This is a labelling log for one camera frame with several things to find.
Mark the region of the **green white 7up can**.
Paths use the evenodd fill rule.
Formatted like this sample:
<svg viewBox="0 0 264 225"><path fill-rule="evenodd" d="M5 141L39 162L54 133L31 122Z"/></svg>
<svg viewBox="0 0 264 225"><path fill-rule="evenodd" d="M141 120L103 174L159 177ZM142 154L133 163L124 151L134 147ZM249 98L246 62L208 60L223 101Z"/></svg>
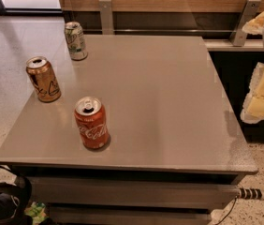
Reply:
<svg viewBox="0 0 264 225"><path fill-rule="evenodd" d="M88 52L81 25L78 22L67 22L64 34L71 59L76 61L85 59Z"/></svg>

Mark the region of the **metal wall bracket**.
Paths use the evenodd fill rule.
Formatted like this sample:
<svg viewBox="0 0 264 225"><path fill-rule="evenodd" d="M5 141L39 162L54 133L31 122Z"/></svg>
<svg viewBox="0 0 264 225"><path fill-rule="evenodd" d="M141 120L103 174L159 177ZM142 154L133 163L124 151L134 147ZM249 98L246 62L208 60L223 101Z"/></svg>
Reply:
<svg viewBox="0 0 264 225"><path fill-rule="evenodd" d="M242 28L256 16L260 4L260 0L246 0L236 26L229 37L229 41L233 46L242 47L245 44L247 34L243 32Z"/></svg>
<svg viewBox="0 0 264 225"><path fill-rule="evenodd" d="M113 35L113 13L112 13L112 2L111 0L100 0L100 21L103 35Z"/></svg>

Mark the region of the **green patterned bag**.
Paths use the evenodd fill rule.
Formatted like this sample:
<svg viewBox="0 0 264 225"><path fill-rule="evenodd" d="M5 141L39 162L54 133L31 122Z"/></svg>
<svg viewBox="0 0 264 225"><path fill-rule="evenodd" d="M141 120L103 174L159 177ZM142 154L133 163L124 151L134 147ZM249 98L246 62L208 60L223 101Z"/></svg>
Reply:
<svg viewBox="0 0 264 225"><path fill-rule="evenodd" d="M32 225L39 225L48 218L45 208L46 206L42 202L32 202L24 210L24 213L32 219Z"/></svg>

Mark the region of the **red coke can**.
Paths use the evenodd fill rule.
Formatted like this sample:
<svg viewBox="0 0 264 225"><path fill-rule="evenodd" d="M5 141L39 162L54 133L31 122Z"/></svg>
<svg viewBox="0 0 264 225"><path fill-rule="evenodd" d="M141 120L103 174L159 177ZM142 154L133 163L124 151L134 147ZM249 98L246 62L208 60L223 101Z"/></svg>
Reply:
<svg viewBox="0 0 264 225"><path fill-rule="evenodd" d="M86 148L100 149L108 143L106 111L97 97L81 98L75 105L74 116Z"/></svg>

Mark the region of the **right metal wall bracket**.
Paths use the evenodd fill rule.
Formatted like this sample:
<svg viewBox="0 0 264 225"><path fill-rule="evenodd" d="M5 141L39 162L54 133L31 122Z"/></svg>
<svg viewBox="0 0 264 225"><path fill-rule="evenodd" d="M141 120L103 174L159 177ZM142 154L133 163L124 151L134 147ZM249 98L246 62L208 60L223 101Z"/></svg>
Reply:
<svg viewBox="0 0 264 225"><path fill-rule="evenodd" d="M229 37L229 41L233 46L242 47L245 44L247 34L243 32L242 28L256 16L260 4L260 0L246 0L236 26Z"/></svg>

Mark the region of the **left metal wall bracket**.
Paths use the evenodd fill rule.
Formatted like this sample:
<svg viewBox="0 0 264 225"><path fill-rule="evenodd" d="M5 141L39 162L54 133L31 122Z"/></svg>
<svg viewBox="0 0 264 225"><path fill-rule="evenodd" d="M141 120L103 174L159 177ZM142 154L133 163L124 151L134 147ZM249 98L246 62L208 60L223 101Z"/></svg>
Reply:
<svg viewBox="0 0 264 225"><path fill-rule="evenodd" d="M112 2L111 0L100 0L100 21L103 35L113 35L113 13L112 13Z"/></svg>

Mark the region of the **gold brown soda can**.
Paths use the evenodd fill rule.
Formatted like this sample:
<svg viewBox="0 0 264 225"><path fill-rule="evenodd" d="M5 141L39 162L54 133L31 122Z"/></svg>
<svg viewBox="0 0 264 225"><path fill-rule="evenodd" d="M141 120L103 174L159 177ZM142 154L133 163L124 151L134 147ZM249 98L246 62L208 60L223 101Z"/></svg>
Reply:
<svg viewBox="0 0 264 225"><path fill-rule="evenodd" d="M26 62L26 72L42 102L53 102L61 96L53 67L46 57L36 56Z"/></svg>

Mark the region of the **grey drawer cabinet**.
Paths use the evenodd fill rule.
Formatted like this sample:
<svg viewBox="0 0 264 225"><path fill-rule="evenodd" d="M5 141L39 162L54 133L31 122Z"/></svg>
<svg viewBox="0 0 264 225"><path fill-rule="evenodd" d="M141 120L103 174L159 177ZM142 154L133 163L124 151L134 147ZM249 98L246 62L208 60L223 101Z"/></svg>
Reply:
<svg viewBox="0 0 264 225"><path fill-rule="evenodd" d="M30 97L0 148L61 222L207 223L257 172L200 37L90 36L86 59L60 47L61 97ZM108 143L86 148L76 103L98 98Z"/></svg>

